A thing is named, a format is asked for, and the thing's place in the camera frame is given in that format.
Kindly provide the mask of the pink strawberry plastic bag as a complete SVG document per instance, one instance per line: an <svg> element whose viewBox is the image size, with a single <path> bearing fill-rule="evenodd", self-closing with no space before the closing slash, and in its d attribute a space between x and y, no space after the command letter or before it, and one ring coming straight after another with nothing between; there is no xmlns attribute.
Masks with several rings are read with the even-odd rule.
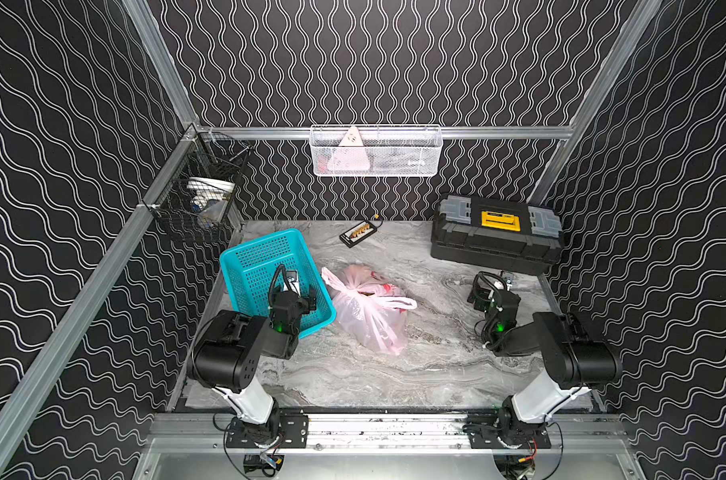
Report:
<svg viewBox="0 0 726 480"><path fill-rule="evenodd" d="M323 267L341 328L367 349L400 355L408 345L407 313L418 303L366 265L348 265L340 275Z"/></svg>

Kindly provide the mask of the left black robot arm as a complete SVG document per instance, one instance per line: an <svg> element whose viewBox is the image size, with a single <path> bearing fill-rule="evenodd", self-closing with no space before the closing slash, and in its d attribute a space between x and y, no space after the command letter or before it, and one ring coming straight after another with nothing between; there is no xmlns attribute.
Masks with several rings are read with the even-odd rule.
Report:
<svg viewBox="0 0 726 480"><path fill-rule="evenodd" d="M277 401L256 378L259 360L293 356L302 317L316 308L316 292L303 297L278 291L272 300L267 316L220 311L201 328L187 362L187 376L222 396L257 445L272 444L280 425Z"/></svg>

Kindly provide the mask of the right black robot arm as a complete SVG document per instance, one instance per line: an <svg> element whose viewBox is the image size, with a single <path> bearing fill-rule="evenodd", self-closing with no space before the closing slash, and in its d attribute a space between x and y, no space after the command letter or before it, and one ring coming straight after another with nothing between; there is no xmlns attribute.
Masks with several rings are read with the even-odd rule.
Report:
<svg viewBox="0 0 726 480"><path fill-rule="evenodd" d="M544 370L498 410L494 428L506 444L534 437L567 403L622 374L619 355L588 316L536 312L520 325L520 297L495 285L474 286L468 302L484 313L478 325L485 349L509 358L540 353L544 362Z"/></svg>

